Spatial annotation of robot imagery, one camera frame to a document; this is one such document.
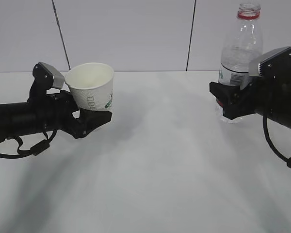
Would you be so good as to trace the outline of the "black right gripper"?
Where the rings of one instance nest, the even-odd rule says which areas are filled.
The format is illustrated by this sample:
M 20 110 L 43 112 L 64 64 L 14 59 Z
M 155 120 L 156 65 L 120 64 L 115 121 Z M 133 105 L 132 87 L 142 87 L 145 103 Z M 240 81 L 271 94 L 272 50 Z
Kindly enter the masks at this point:
M 266 82 L 252 81 L 244 89 L 240 86 L 210 82 L 210 93 L 223 107 L 223 116 L 236 119 L 252 114 L 265 115 Z

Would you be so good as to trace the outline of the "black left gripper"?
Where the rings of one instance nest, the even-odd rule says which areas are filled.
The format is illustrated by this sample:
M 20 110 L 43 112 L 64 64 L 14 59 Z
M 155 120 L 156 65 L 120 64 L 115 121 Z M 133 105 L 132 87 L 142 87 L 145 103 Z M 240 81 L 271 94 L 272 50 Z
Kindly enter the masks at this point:
M 66 90 L 53 94 L 47 94 L 45 91 L 40 94 L 30 93 L 28 103 L 34 116 L 34 133 L 61 130 L 79 139 L 112 119 L 110 111 L 91 111 L 81 108 L 77 120 L 73 113 L 79 108 L 72 94 Z

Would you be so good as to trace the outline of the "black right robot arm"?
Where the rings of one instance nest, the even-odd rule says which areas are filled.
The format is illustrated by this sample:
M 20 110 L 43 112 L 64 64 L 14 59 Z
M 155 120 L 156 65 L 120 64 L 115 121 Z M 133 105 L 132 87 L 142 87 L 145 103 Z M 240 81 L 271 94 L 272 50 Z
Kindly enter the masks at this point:
M 291 67 L 253 77 L 243 89 L 216 82 L 210 82 L 209 87 L 224 117 L 233 120 L 259 114 L 291 129 Z

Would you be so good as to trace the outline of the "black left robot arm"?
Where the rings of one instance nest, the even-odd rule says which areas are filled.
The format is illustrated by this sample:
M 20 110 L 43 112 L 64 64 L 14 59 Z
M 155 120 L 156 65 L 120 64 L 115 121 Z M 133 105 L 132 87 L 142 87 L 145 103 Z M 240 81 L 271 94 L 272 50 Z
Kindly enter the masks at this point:
M 110 111 L 79 108 L 71 93 L 62 90 L 46 94 L 39 100 L 0 104 L 0 143 L 13 136 L 53 130 L 60 130 L 80 139 L 111 119 Z

